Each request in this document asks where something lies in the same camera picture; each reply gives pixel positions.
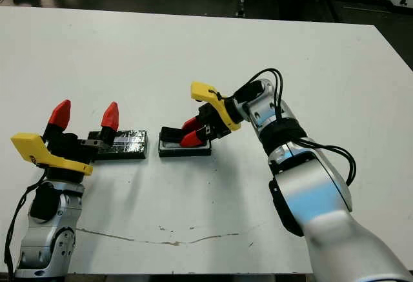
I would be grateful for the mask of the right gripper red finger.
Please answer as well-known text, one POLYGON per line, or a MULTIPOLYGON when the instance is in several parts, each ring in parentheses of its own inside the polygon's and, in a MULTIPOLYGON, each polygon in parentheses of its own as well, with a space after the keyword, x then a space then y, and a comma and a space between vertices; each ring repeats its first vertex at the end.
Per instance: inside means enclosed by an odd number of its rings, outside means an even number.
POLYGON ((199 130, 193 130, 186 134, 179 144, 182 147, 197 147, 204 145, 207 141, 206 138, 206 129, 200 128, 199 130))
POLYGON ((199 119, 199 117, 192 117, 189 120, 185 121, 182 130, 184 131, 194 131, 199 130, 204 127, 204 123, 199 119))

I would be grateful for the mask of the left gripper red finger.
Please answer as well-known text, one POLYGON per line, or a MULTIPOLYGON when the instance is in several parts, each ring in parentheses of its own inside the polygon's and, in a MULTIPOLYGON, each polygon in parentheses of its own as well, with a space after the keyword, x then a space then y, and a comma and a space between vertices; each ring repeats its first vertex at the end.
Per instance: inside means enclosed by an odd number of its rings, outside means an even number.
POLYGON ((70 108, 71 102, 68 99, 65 99, 54 108, 46 125, 44 136, 55 136, 66 130, 70 120, 70 108))
POLYGON ((119 128, 119 108, 116 102, 111 102, 103 114, 99 139, 104 143, 113 143, 119 128))

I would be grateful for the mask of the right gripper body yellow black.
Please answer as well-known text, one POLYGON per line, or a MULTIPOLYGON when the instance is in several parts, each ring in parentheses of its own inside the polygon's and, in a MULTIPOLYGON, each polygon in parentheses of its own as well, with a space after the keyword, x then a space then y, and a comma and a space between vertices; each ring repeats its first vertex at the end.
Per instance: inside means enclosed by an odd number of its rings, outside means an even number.
POLYGON ((224 97, 212 85, 197 81, 191 83, 190 95, 192 99, 204 102, 196 116, 196 132, 201 137, 212 141, 241 128, 241 116, 232 97, 224 97))

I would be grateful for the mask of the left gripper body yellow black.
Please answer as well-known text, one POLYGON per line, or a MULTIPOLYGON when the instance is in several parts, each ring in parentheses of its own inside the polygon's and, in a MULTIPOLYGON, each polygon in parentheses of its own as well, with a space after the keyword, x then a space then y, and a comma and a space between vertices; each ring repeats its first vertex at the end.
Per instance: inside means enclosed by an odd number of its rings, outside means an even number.
POLYGON ((93 172, 91 162, 103 141, 59 134, 45 141, 39 134, 17 133, 11 141, 23 160, 46 170, 50 181, 82 182, 93 172))

